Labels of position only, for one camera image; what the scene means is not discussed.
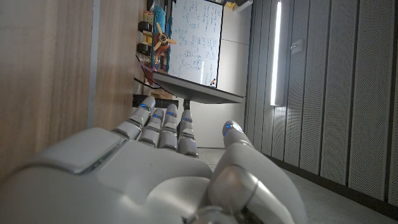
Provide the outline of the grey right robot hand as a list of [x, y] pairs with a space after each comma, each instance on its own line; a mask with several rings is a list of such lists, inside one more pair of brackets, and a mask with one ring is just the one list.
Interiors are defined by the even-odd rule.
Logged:
[[1, 184], [2, 223], [306, 223], [291, 179], [225, 122], [225, 152], [200, 161], [192, 115], [147, 97], [116, 129], [91, 128]]

